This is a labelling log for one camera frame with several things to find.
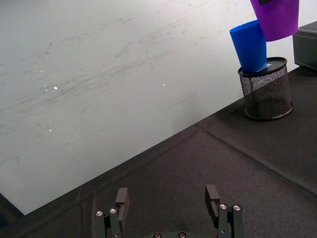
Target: scratched white surface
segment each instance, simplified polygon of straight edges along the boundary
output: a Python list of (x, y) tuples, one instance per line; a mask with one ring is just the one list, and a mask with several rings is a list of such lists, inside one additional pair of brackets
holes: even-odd
[[(248, 0), (1, 2), (0, 193), (29, 213), (241, 98), (228, 31), (253, 19)], [(295, 67), (291, 38), (268, 54)]]

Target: mesh pencil holder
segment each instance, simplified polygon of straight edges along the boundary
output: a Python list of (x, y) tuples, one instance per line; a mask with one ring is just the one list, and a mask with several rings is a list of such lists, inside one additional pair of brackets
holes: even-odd
[(273, 120), (293, 110), (286, 63), (285, 58), (272, 57), (267, 59), (267, 67), (261, 71), (238, 70), (247, 117)]

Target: black table surface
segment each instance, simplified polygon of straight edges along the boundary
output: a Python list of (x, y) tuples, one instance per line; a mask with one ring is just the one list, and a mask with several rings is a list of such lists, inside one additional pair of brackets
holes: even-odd
[(317, 237), (317, 74), (289, 73), (294, 111), (259, 122), (243, 100), (0, 230), (2, 238), (94, 238), (95, 214), (131, 200), (125, 237), (191, 231), (216, 237), (205, 201), (214, 184), (243, 207), (246, 238)]

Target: black box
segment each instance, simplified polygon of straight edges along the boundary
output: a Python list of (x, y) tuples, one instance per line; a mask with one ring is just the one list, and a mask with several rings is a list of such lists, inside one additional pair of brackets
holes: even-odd
[(293, 35), (295, 64), (317, 72), (317, 21)]

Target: purple cup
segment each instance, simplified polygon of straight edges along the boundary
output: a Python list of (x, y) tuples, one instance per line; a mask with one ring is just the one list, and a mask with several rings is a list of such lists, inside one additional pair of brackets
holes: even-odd
[(260, 5), (251, 0), (266, 41), (276, 41), (298, 31), (299, 0), (271, 0)]

